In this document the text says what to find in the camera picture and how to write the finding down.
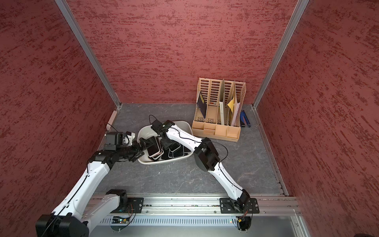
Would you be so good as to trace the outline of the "white case phone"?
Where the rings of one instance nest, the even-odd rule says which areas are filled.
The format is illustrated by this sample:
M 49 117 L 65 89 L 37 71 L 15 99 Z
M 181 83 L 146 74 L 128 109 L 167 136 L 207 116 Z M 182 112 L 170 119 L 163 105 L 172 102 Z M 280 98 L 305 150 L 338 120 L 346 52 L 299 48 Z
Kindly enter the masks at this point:
M 161 156 L 161 160 L 178 159 L 187 156 L 190 153 L 191 151 L 188 148 L 176 142 L 168 148 L 163 149 L 163 155 Z

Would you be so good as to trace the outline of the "pink case phone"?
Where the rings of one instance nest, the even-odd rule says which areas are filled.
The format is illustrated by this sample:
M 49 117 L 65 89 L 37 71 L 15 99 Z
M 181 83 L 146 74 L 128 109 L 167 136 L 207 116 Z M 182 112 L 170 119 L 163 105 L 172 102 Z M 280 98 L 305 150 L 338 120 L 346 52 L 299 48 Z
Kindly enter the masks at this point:
M 153 136 L 153 137 L 150 137 L 147 141 L 150 142 L 149 147 L 147 148 L 148 158 L 156 162 L 164 154 L 164 150 L 162 149 L 160 145 L 159 138 Z

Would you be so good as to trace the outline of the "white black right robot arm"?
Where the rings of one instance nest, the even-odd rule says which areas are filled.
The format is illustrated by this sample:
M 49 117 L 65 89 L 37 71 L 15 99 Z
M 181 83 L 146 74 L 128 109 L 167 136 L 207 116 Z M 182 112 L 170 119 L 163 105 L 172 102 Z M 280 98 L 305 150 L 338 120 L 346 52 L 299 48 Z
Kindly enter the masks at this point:
M 153 125 L 152 129 L 166 144 L 175 141 L 188 148 L 193 153 L 197 166 L 210 173 L 227 192 L 233 209 L 237 213 L 248 211 L 250 195 L 226 171 L 218 151 L 209 138 L 195 137 L 169 120 L 158 126 Z

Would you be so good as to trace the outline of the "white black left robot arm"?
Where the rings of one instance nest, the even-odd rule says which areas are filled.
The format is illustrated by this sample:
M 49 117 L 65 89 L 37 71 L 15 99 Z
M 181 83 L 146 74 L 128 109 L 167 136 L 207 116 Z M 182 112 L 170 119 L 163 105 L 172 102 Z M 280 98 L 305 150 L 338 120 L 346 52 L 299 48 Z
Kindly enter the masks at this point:
M 111 189 L 94 207 L 87 204 L 98 185 L 117 162 L 135 162 L 144 155 L 146 145 L 106 145 L 89 159 L 87 168 L 76 185 L 51 214 L 36 222 L 39 237 L 88 237 L 94 228 L 111 213 L 141 213 L 143 198 L 128 200 L 126 190 Z

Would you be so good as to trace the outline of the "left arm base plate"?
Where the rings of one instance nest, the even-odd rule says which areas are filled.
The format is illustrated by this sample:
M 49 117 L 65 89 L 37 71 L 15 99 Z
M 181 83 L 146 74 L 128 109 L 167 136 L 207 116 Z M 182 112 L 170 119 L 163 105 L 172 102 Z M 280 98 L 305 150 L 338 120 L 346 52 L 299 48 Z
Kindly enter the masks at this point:
M 135 198 L 135 197 L 128 197 L 127 200 L 121 200 L 119 206 L 115 210 L 115 213 L 126 213 L 126 214 L 134 214 L 134 213 L 141 213 L 143 204 L 144 204 L 144 198 Z

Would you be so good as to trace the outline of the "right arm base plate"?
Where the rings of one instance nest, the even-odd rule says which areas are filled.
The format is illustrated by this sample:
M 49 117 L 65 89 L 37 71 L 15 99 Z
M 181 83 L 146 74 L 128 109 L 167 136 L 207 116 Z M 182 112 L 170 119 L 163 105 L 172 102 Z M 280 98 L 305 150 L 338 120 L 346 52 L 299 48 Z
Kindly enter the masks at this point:
M 245 204 L 239 204 L 230 198 L 220 198 L 222 214 L 259 214 L 260 209 L 256 198 L 249 198 Z

